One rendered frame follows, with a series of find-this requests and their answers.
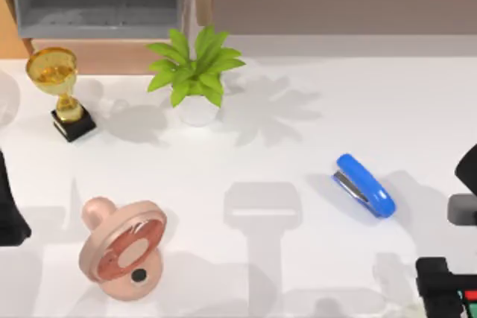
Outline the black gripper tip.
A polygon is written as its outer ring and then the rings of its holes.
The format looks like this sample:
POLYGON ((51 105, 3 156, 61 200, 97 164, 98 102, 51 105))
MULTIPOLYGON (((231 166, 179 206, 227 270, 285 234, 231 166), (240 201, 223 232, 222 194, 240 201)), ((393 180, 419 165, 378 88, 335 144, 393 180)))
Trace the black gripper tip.
POLYGON ((31 233, 13 198, 4 154, 0 150, 0 247, 18 247, 31 233))

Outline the blue stapler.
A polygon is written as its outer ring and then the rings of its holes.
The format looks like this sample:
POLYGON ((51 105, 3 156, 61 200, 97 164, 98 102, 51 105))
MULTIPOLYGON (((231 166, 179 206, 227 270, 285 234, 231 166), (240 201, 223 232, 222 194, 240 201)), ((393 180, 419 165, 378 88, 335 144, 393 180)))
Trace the blue stapler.
POLYGON ((349 153, 336 160, 337 171, 332 178, 358 203, 378 218, 391 217, 396 204, 381 183, 349 153))

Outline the orange wooden stand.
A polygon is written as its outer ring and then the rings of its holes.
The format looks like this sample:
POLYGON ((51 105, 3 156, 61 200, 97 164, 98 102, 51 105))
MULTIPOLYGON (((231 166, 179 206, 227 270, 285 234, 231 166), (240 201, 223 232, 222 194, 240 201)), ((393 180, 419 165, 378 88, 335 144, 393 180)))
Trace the orange wooden stand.
POLYGON ((144 74, 154 55, 146 48, 167 39, 31 39, 19 35, 13 0, 0 0, 0 59, 25 59, 63 47, 76 54, 83 74, 144 74))

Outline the green plant in white pot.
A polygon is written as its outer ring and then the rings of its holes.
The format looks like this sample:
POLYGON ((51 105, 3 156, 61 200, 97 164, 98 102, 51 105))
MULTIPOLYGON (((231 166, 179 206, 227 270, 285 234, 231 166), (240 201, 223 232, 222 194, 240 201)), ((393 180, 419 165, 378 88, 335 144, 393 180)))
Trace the green plant in white pot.
POLYGON ((154 76, 147 91, 170 87, 170 104, 184 123, 203 127, 213 122, 224 99, 222 74, 245 65, 240 51, 224 45, 228 36, 207 25, 192 45, 177 29, 169 31, 169 42, 147 44, 161 56, 149 66, 154 76))

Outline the black device with coloured buttons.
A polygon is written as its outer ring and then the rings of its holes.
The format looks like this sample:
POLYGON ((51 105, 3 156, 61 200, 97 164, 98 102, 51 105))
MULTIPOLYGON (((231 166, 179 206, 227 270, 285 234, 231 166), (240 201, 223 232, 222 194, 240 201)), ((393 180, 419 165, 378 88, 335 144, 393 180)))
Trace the black device with coloured buttons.
POLYGON ((418 258, 415 268, 426 318, 477 318, 477 273, 453 273, 444 257, 418 258))

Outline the brown wooden drawer front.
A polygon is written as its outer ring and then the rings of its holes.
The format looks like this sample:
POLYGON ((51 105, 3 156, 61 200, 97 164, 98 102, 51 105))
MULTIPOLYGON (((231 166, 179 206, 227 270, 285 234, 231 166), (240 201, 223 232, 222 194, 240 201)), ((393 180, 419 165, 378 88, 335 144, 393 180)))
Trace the brown wooden drawer front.
POLYGON ((477 34, 477 0, 213 0, 237 35, 477 34))

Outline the gold trophy on black base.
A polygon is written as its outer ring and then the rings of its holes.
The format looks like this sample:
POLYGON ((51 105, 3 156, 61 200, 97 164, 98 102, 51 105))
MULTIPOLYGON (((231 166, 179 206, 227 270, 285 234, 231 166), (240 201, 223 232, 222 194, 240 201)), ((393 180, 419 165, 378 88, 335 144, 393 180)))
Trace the gold trophy on black base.
POLYGON ((44 48, 29 57, 25 70, 40 91, 57 98, 51 116, 53 125, 66 141, 73 142, 96 128, 88 110, 73 96, 78 66, 72 51, 44 48))

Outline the pink desk fan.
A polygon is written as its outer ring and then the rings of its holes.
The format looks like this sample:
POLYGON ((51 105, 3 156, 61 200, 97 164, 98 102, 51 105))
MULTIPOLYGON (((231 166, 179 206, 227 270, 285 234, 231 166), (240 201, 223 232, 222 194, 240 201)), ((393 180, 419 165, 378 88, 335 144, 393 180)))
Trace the pink desk fan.
POLYGON ((106 197, 93 197, 83 205, 81 218, 89 229, 79 254, 82 273, 113 299, 147 296, 162 276, 163 210, 150 200, 118 207, 106 197))

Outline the grey rounded box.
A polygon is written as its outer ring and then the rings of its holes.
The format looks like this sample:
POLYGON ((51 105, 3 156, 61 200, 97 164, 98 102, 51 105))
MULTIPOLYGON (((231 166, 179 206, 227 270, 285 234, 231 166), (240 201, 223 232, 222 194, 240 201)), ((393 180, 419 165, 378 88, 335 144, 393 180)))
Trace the grey rounded box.
POLYGON ((477 197, 453 194, 447 206, 447 219, 456 226, 477 226, 477 197))

